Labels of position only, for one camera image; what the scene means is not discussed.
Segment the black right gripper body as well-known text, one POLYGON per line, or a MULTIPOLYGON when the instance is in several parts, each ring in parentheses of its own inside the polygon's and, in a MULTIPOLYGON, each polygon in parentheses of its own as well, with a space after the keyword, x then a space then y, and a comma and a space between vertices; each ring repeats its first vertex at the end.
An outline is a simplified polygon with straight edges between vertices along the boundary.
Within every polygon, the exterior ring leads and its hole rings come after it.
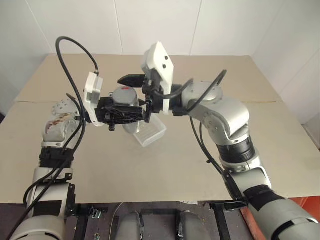
POLYGON ((163 109, 163 99, 156 95, 156 92, 160 94, 163 93, 163 88, 160 85, 161 81, 161 76, 154 69, 145 74, 142 93, 144 94, 145 102, 152 113, 159 114, 163 109))

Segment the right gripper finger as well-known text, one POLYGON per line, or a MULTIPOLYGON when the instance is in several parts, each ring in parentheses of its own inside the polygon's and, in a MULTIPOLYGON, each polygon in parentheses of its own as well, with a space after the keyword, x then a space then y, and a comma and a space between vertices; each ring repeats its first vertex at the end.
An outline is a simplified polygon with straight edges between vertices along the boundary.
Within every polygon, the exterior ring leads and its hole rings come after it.
POLYGON ((146 76, 144 74, 128 74, 120 78, 117 83, 131 88, 141 88, 146 76))
POLYGON ((143 117, 145 123, 150 122, 152 111, 153 111, 153 101, 148 99, 145 102, 145 111, 144 111, 144 117, 143 117))

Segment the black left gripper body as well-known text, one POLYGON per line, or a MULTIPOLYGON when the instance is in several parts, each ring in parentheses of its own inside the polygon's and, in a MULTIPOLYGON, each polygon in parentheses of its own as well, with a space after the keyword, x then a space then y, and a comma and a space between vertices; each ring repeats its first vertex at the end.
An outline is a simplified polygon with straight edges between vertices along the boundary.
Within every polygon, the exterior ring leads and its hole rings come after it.
POLYGON ((114 115, 110 110, 110 107, 112 107, 113 104, 114 101, 112 97, 102 97, 98 101, 98 105, 96 107, 96 118, 98 122, 108 125, 108 130, 110 132, 115 131, 114 115))

